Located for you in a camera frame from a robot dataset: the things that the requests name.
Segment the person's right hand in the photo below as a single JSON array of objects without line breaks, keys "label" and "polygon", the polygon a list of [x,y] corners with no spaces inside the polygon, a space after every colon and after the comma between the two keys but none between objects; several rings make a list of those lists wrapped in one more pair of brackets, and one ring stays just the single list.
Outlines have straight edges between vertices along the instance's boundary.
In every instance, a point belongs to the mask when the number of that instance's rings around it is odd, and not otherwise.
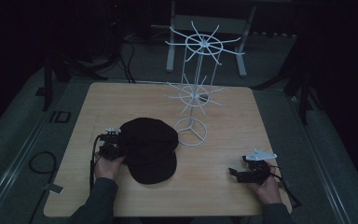
[{"label": "person's right hand", "polygon": [[[272,174],[275,174],[275,167],[271,164],[268,165],[270,167],[269,171]],[[278,182],[275,180],[273,175],[270,175],[262,185],[251,183],[248,184],[248,186],[255,192],[263,204],[282,203]]]}]

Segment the white wire rack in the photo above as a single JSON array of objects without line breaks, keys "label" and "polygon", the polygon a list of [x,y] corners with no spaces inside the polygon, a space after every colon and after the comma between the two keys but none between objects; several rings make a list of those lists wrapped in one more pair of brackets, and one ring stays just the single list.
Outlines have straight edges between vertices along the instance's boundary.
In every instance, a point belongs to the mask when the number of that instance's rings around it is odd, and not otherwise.
[{"label": "white wire rack", "polygon": [[[170,43],[170,42],[166,41],[166,43],[168,45],[185,46],[185,58],[184,58],[184,62],[183,62],[182,80],[181,80],[180,87],[177,87],[176,85],[168,83],[170,86],[178,89],[179,94],[177,96],[168,96],[168,97],[180,99],[186,105],[184,110],[182,111],[182,113],[184,113],[188,108],[190,108],[190,116],[186,119],[179,120],[176,123],[174,129],[178,133],[192,132],[199,139],[199,141],[197,141],[195,143],[188,143],[181,139],[179,139],[179,142],[186,146],[197,146],[205,141],[205,139],[208,135],[208,130],[207,130],[205,124],[201,120],[195,119],[193,117],[193,109],[195,107],[200,108],[203,115],[206,116],[206,113],[205,113],[204,109],[202,108],[203,106],[205,106],[208,103],[222,105],[222,104],[219,104],[219,103],[211,100],[211,93],[216,92],[216,91],[221,91],[223,89],[223,88],[220,88],[218,90],[212,91],[212,85],[213,85],[214,76],[216,74],[217,65],[222,65],[219,62],[220,55],[222,52],[227,52],[227,53],[237,54],[237,55],[243,54],[243,52],[238,53],[235,51],[224,49],[224,44],[230,43],[230,42],[236,42],[236,41],[240,40],[241,38],[238,38],[235,40],[220,41],[219,39],[214,37],[215,33],[219,29],[218,25],[211,35],[200,34],[193,22],[191,22],[191,25],[195,31],[195,34],[193,34],[193,35],[181,34],[177,31],[173,30],[173,28],[171,27],[172,32],[186,38],[185,43]],[[194,82],[191,84],[186,77],[186,64],[196,55],[198,55],[199,58],[197,61]],[[209,88],[207,88],[204,85],[204,82],[205,82],[207,76],[205,76],[203,78],[203,80],[200,82],[200,74],[201,74],[201,68],[202,68],[202,62],[203,62],[204,56],[211,56],[214,60],[214,70],[213,70],[213,74],[212,74],[211,83],[209,84]],[[196,123],[198,123],[200,125],[200,127],[201,127],[200,129],[196,130],[194,128],[194,125]]]}]

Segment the black cap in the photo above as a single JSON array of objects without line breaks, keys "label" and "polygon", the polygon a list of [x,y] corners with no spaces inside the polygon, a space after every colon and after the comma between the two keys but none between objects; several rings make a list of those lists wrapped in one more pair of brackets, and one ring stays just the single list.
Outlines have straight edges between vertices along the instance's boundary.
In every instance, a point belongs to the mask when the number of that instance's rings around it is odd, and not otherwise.
[{"label": "black cap", "polygon": [[178,133],[159,119],[138,118],[120,127],[118,145],[127,151],[132,177],[141,184],[167,180],[176,171]]}]

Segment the table top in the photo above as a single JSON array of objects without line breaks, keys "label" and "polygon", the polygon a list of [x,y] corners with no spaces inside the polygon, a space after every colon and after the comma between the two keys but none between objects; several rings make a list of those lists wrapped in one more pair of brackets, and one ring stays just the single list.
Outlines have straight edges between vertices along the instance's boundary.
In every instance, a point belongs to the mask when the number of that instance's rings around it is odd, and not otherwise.
[{"label": "table top", "polygon": [[[181,86],[167,84],[94,83],[90,86],[54,183],[62,194],[50,193],[44,208],[48,217],[69,217],[89,196],[90,158],[95,138],[106,128],[144,117],[161,119],[172,127],[190,117],[181,99]],[[272,152],[255,98],[244,87],[211,87],[208,102],[193,107],[192,117],[202,121],[205,142],[175,150],[177,168],[168,180],[154,185],[136,182],[125,164],[120,167],[115,201],[116,217],[250,216],[261,214],[262,204],[237,183],[228,167],[245,171],[243,155],[255,148]],[[192,141],[194,134],[179,133]],[[283,203],[292,208],[281,189]]]}]

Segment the sleeve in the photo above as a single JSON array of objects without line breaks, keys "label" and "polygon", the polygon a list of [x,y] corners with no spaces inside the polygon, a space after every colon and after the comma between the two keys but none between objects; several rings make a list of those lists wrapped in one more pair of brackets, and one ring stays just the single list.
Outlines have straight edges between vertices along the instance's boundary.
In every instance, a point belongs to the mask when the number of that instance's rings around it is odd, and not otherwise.
[{"label": "sleeve", "polygon": [[118,186],[114,180],[97,178],[86,203],[80,206],[68,220],[68,224],[112,223],[113,204]]},{"label": "sleeve", "polygon": [[266,204],[263,207],[264,224],[291,224],[295,223],[283,203]]}]

